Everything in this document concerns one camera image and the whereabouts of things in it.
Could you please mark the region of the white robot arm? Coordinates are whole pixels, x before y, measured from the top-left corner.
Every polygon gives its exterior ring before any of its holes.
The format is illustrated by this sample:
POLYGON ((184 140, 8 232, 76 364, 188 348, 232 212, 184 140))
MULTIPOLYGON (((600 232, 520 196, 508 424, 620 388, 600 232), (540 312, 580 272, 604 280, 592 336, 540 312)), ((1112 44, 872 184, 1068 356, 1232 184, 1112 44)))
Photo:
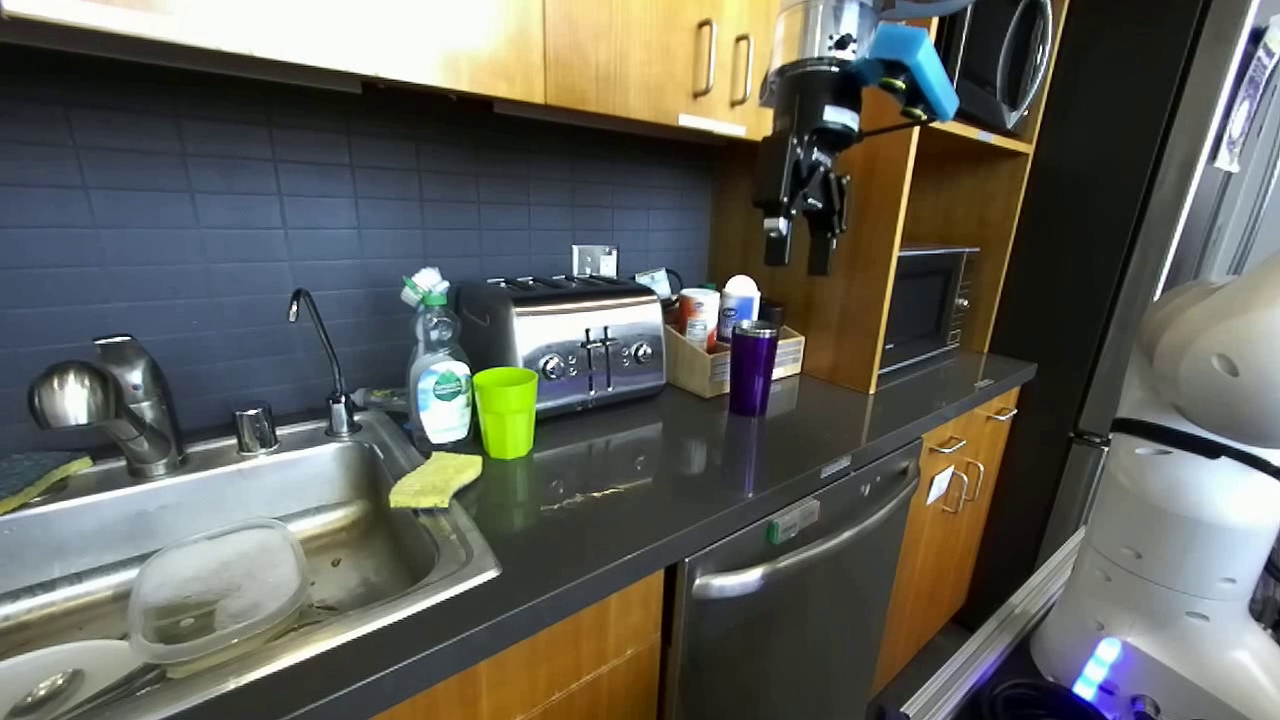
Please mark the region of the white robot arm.
POLYGON ((1188 48, 1060 56, 996 320, 1040 368, 1028 528, 1076 544, 1028 652, 1100 720, 1280 720, 1252 616, 1280 528, 1280 272, 1168 276, 1228 76, 1188 48))

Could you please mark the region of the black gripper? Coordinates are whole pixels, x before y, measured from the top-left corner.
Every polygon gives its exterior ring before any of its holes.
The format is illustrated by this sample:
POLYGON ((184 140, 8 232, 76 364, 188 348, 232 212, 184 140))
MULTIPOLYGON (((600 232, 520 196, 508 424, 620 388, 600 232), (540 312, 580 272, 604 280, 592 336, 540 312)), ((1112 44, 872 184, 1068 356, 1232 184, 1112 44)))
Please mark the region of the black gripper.
POLYGON ((764 264, 792 260, 792 216, 808 216, 808 272, 828 276, 848 176, 836 156, 860 136, 860 84, 848 60, 788 60, 764 76, 772 132, 760 160, 764 264))

